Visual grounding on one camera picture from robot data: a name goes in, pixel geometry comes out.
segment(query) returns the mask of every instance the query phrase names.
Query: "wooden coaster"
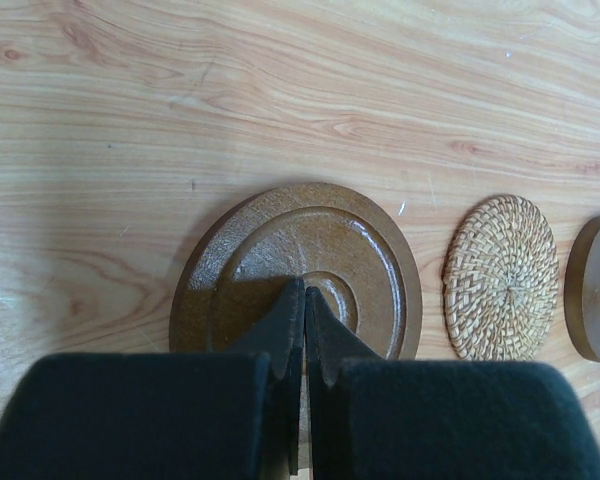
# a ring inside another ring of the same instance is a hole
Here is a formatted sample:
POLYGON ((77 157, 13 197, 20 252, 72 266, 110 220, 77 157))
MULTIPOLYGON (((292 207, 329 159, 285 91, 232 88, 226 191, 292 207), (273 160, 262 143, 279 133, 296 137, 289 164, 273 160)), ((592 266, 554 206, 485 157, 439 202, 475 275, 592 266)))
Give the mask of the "wooden coaster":
POLYGON ((578 234, 569 255, 564 311, 580 355, 600 362, 600 217, 578 234))
POLYGON ((458 229, 445 270, 445 318, 468 360, 530 360, 549 333, 558 294, 551 228, 530 201, 495 197, 458 229))
POLYGON ((415 357, 422 293, 407 241, 370 199, 323 183, 265 192, 207 232, 176 289, 171 351, 224 350, 296 276, 378 354, 415 357))

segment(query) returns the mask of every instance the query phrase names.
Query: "wicker coaster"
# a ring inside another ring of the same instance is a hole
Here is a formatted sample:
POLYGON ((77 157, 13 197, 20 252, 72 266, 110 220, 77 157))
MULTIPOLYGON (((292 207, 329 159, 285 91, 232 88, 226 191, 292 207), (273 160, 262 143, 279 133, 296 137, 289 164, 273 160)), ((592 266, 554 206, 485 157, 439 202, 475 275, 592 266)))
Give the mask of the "wicker coaster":
POLYGON ((506 195, 476 208, 457 231, 444 276, 447 331, 467 360, 530 360, 556 307, 558 259, 546 218, 506 195))

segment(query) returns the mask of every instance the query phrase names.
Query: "round woven mat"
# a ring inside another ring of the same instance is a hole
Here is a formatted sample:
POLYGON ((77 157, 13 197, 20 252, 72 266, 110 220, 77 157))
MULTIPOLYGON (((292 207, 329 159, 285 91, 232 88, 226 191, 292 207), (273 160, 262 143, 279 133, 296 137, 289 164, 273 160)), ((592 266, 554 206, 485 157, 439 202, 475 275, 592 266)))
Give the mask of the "round woven mat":
POLYGON ((460 358, 530 360, 558 294, 549 224, 530 201, 492 198, 457 231, 444 275, 447 331, 460 358))

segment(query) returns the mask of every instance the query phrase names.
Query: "round wooden board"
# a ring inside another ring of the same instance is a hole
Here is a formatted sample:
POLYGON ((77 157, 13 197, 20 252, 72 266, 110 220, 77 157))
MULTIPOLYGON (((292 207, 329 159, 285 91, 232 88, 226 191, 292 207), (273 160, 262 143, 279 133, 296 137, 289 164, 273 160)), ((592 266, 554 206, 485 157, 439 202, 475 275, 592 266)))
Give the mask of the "round wooden board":
POLYGON ((415 357, 422 292, 407 241, 370 199, 324 183, 265 192, 207 232, 176 289, 171 351, 224 350, 297 276, 378 354, 415 357))
POLYGON ((564 289, 571 341, 580 355, 600 362, 600 217, 589 221, 578 234, 564 289))

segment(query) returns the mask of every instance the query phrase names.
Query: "wood grain surface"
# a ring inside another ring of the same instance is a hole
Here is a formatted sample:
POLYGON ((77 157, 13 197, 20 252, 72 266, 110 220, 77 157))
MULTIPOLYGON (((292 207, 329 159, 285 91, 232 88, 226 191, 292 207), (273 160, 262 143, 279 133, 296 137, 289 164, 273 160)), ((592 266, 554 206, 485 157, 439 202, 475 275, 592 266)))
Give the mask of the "wood grain surface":
MULTIPOLYGON (((0 411, 47 353, 167 351, 202 233, 296 181, 396 220, 418 357, 453 358, 441 268, 469 208, 538 205, 561 278, 600 214, 600 1, 0 1, 0 411)), ((600 443, 600 364, 561 301, 539 359, 600 443)))

